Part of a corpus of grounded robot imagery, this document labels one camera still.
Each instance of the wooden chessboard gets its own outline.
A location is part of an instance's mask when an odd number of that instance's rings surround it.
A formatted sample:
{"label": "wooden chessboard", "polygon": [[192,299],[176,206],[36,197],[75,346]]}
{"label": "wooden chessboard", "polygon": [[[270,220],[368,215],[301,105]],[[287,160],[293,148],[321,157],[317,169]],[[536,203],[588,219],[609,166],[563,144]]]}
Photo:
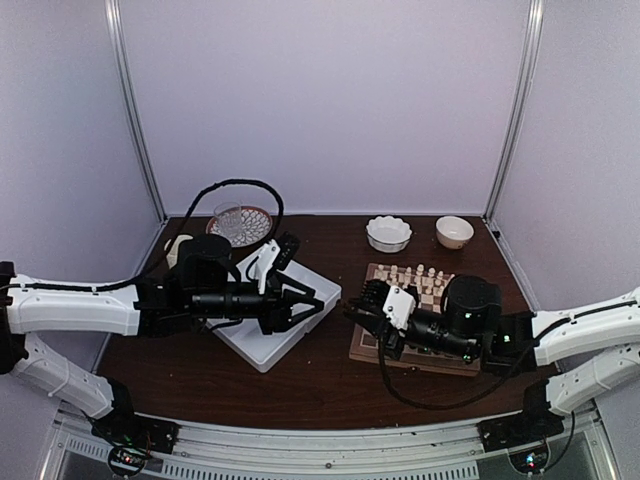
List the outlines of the wooden chessboard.
{"label": "wooden chessboard", "polygon": [[[423,265],[412,269],[370,263],[367,267],[365,282],[379,279],[386,281],[389,285],[403,288],[415,285],[420,295],[418,308],[440,312],[442,292],[453,276],[434,268],[425,268]],[[378,341],[360,325],[356,325],[353,332],[349,358],[378,363]],[[387,360],[386,363],[395,367],[417,368],[428,372],[467,377],[476,376],[480,372],[480,363],[477,360],[468,365],[458,357],[408,346],[405,346],[400,360]]]}

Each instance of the light purple wall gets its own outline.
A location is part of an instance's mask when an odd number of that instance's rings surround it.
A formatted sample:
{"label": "light purple wall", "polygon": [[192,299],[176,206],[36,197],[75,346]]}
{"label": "light purple wall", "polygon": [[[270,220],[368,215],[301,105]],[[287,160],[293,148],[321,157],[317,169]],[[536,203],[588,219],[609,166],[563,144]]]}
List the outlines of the light purple wall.
{"label": "light purple wall", "polygon": [[[294,212],[480,213],[510,113],[526,0],[123,2],[169,213],[233,176]],[[272,205],[252,191],[222,199]]]}
{"label": "light purple wall", "polygon": [[[548,2],[497,222],[543,308],[640,285],[640,3]],[[637,479],[640,382],[599,399]]]}
{"label": "light purple wall", "polygon": [[[0,3],[0,259],[45,279],[129,276],[157,224],[102,0]],[[47,341],[90,367],[103,334]],[[0,471],[32,479],[57,403],[0,378]]]}

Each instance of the white tray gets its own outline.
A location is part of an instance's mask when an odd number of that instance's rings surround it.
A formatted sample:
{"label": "white tray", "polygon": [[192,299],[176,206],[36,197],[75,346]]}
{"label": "white tray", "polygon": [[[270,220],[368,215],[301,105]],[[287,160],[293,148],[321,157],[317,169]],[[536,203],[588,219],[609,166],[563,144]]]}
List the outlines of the white tray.
{"label": "white tray", "polygon": [[[245,270],[247,265],[256,255],[257,251],[238,264],[243,280],[246,280]],[[302,337],[313,330],[320,323],[320,320],[336,306],[342,293],[340,285],[327,280],[297,262],[292,261],[289,263],[284,273],[315,289],[316,298],[324,302],[324,310],[285,333],[263,335],[260,331],[258,320],[255,318],[247,318],[235,327],[221,328],[214,331],[224,343],[261,373],[269,371]],[[308,308],[310,308],[309,305],[297,305],[293,309],[293,314],[295,315]],[[207,324],[213,326],[227,321],[225,319],[215,319],[209,320]]]}

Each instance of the black cable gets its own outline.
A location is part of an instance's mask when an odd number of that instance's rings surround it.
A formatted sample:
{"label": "black cable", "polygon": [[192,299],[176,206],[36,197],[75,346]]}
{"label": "black cable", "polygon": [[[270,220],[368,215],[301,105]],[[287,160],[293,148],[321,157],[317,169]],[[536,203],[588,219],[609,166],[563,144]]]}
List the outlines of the black cable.
{"label": "black cable", "polygon": [[271,240],[275,236],[276,232],[278,231],[278,227],[280,226],[280,222],[282,221],[282,217],[284,215],[284,202],[282,201],[282,197],[280,196],[280,194],[271,185],[269,185],[269,184],[267,184],[267,183],[265,183],[265,182],[263,182],[261,180],[230,178],[228,180],[224,180],[222,182],[210,185],[209,187],[201,190],[200,193],[198,193],[196,198],[191,203],[191,206],[187,210],[187,213],[185,214],[184,218],[180,222],[180,225],[178,226],[177,231],[175,232],[175,234],[173,235],[173,237],[169,241],[169,244],[165,248],[164,255],[161,255],[154,263],[152,263],[149,267],[147,267],[144,270],[142,270],[142,272],[140,272],[138,275],[135,275],[134,277],[132,277],[132,278],[130,278],[128,280],[122,280],[122,281],[116,282],[116,283],[110,283],[110,284],[106,284],[106,285],[101,285],[101,286],[95,287],[95,288],[94,287],[81,286],[81,285],[56,285],[56,284],[51,284],[51,283],[30,283],[30,284],[25,285],[25,287],[26,288],[38,288],[38,289],[41,289],[41,290],[59,290],[59,291],[67,291],[67,292],[69,292],[69,291],[70,292],[94,292],[94,291],[95,292],[109,292],[109,291],[112,291],[112,290],[118,290],[118,289],[121,289],[121,288],[128,287],[129,285],[133,285],[135,282],[141,280],[142,278],[144,278],[149,273],[153,272],[156,268],[158,268],[162,264],[162,262],[164,261],[165,257],[171,251],[171,249],[173,248],[174,243],[178,239],[178,235],[180,235],[180,233],[184,229],[185,225],[187,224],[187,222],[189,221],[189,219],[193,215],[193,212],[195,211],[196,207],[200,203],[200,200],[202,200],[206,195],[208,195],[209,193],[213,192],[214,190],[217,190],[219,188],[226,187],[226,186],[229,186],[229,185],[249,185],[249,186],[259,187],[259,188],[262,188],[264,190],[267,190],[273,196],[273,198],[276,200],[276,203],[278,204],[278,215],[276,216],[276,220],[273,223],[273,226],[271,227],[271,230],[269,231],[269,234],[266,236],[264,241],[268,242],[269,240]]}
{"label": "black cable", "polygon": [[10,283],[9,285],[3,285],[0,287],[0,292],[3,290],[9,290],[10,288],[20,288],[22,285],[19,283]]}
{"label": "black cable", "polygon": [[509,380],[509,378],[511,378],[511,376],[518,370],[518,368],[520,367],[520,364],[524,361],[524,359],[529,354],[529,352],[531,352],[531,350],[533,350],[535,347],[537,347],[540,344],[540,340],[545,335],[547,335],[549,332],[552,332],[556,328],[569,323],[570,321],[571,321],[570,318],[563,318],[563,319],[557,320],[551,325],[549,325],[547,328],[545,328],[542,332],[540,332],[537,337],[535,337],[533,340],[531,340],[531,342],[529,342],[529,344],[527,345],[527,348],[524,349],[524,351],[520,354],[516,362],[511,366],[511,368],[507,371],[507,373],[504,374],[500,378],[500,380],[498,380],[496,383],[491,385],[489,388],[470,398],[467,398],[466,400],[462,400],[457,403],[451,403],[449,405],[434,405],[434,404],[416,402],[415,400],[411,400],[409,398],[402,396],[402,394],[400,394],[400,392],[398,392],[398,390],[395,389],[395,387],[391,384],[391,378],[389,377],[389,371],[387,370],[387,363],[385,361],[385,355],[384,355],[384,346],[387,344],[389,340],[389,336],[391,335],[391,329],[387,328],[385,332],[382,334],[382,338],[378,340],[378,363],[380,364],[380,372],[382,373],[382,382],[384,383],[384,386],[387,388],[391,396],[393,396],[396,400],[399,400],[400,402],[414,408],[420,408],[423,410],[442,411],[442,410],[453,410],[456,408],[466,407],[467,405],[471,405],[472,403],[475,403],[478,400],[482,400],[483,398],[491,395],[498,388],[504,385],[504,383],[507,380]]}
{"label": "black cable", "polygon": [[540,472],[542,475],[544,475],[553,467],[555,467],[558,463],[560,463],[560,460],[562,460],[562,458],[566,455],[567,451],[569,451],[569,447],[571,446],[571,440],[573,440],[573,434],[575,433],[575,430],[576,430],[576,414],[575,412],[571,412],[571,433],[569,433],[569,438],[567,439],[567,443],[565,443],[564,448],[560,452],[560,455],[558,455],[558,458],[556,458],[551,465],[549,465],[548,467],[545,467]]}
{"label": "black cable", "polygon": [[221,328],[235,327],[236,325],[240,325],[241,323],[242,323],[242,320],[233,320],[231,322],[218,323],[218,324],[212,326],[209,329],[209,331],[213,332],[213,331],[219,330]]}

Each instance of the robotic arm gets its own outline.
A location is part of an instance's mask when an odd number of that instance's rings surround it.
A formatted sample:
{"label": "robotic arm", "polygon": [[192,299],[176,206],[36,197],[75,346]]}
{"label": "robotic arm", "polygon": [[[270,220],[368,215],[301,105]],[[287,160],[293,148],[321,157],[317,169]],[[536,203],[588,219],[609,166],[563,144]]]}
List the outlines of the robotic arm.
{"label": "robotic arm", "polygon": [[[204,329],[216,318],[234,324],[256,318],[265,335],[285,332],[324,308],[313,289],[281,272],[298,246],[288,234],[266,243],[247,272],[255,280],[242,282],[229,241],[202,235],[180,244],[178,261],[161,282],[141,279],[111,291],[97,284],[49,284],[1,262],[0,374],[11,373],[78,407],[94,434],[115,445],[170,453],[176,424],[136,415],[124,385],[74,365],[35,332],[163,337]],[[297,304],[309,308],[292,315]]]}
{"label": "robotic arm", "polygon": [[[349,302],[346,316],[376,336],[384,356],[398,359],[404,345],[476,359],[481,369],[508,378],[579,353],[605,349],[576,369],[529,387],[523,411],[479,424],[486,451],[542,440],[563,431],[562,417],[584,402],[640,375],[640,288],[572,310],[501,315],[496,285],[478,277],[454,277],[442,297],[442,314],[416,308],[415,287],[402,290],[368,282]],[[390,388],[396,398],[396,391]],[[482,396],[450,406],[458,408]]]}

